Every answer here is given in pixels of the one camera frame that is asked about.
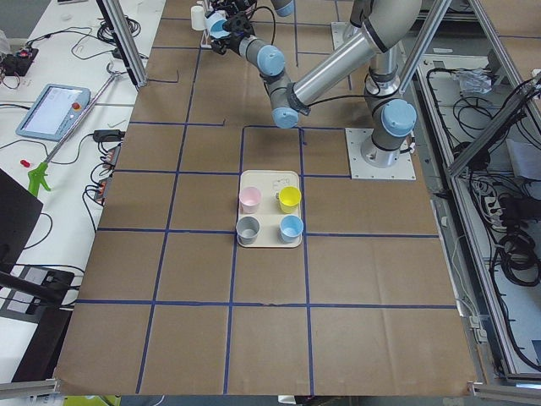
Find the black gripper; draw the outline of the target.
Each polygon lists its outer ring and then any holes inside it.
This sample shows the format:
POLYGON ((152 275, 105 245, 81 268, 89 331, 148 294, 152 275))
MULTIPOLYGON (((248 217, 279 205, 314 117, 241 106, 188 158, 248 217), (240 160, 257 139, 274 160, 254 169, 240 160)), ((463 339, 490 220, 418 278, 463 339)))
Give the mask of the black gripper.
POLYGON ((224 11, 228 17, 246 12, 256 3, 257 0, 210 0, 210 5, 214 10, 224 11))
POLYGON ((254 28, 246 12, 229 17, 224 24, 224 29, 229 31, 230 35, 222 39, 211 37, 210 43, 211 50, 220 55, 224 55, 227 50, 239 54, 242 40, 249 39, 254 35, 254 28))

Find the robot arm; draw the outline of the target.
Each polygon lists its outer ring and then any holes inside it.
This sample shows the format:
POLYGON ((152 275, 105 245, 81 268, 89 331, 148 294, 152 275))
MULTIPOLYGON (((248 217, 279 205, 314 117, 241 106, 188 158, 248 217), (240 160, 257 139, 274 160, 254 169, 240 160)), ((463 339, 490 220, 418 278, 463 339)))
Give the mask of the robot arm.
POLYGON ((212 1, 205 17, 214 52, 231 50, 259 70, 273 121, 282 129, 296 126, 300 115, 308 115, 321 96, 367 63, 369 73, 362 97, 372 110, 374 130, 360 151, 369 165, 387 168, 396 164, 402 143, 417 121, 414 107, 396 97, 401 84, 396 44, 411 29, 421 5, 419 1, 354 2, 352 33, 296 82, 287 74, 283 53, 256 36, 252 18, 259 6, 254 1, 212 1))
MULTIPOLYGON (((213 10, 223 11, 227 16, 251 9, 257 3, 256 0, 211 0, 213 10)), ((275 12, 280 17, 287 17, 294 11, 293 0, 271 0, 275 12)))

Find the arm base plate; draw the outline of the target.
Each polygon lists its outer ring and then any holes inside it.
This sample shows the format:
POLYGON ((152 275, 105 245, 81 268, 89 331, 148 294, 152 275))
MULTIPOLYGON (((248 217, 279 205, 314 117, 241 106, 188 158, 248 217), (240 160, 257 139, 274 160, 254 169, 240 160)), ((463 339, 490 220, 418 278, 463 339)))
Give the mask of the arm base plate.
POLYGON ((340 50, 359 32, 359 28, 350 22, 331 22, 333 49, 340 50))
POLYGON ((345 128, 353 180, 415 181, 408 137, 396 151, 383 151, 372 140, 373 129, 345 128))

